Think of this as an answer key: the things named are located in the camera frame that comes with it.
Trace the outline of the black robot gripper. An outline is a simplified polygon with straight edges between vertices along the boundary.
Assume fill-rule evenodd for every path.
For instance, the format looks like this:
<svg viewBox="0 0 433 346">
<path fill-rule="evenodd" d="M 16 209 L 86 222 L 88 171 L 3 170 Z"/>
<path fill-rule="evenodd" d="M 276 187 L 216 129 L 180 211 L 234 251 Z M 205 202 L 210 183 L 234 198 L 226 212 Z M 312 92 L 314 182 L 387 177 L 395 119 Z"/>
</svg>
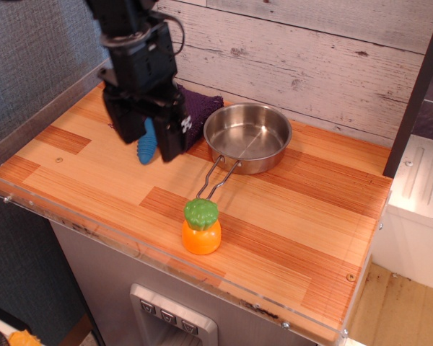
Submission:
<svg viewBox="0 0 433 346">
<path fill-rule="evenodd" d="M 145 119 L 154 130 L 163 162 L 185 152 L 191 116 L 174 83 L 178 71 L 166 21 L 101 21 L 100 42 L 112 68 L 100 73 L 103 101 L 113 128 L 125 143 L 146 134 Z"/>
</svg>

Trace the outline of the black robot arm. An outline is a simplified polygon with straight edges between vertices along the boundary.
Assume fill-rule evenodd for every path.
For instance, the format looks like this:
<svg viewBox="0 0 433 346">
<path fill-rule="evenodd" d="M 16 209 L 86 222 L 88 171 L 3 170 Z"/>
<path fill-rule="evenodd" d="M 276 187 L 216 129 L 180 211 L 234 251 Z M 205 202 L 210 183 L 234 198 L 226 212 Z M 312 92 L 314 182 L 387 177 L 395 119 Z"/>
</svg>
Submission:
<svg viewBox="0 0 433 346">
<path fill-rule="evenodd" d="M 125 143 L 146 135 L 152 119 L 165 162 L 185 152 L 191 118 L 175 84 L 178 72 L 168 23 L 173 16 L 155 11 L 154 1 L 88 1 L 100 26 L 100 43 L 112 66 L 99 71 L 103 101 L 113 127 Z"/>
</svg>

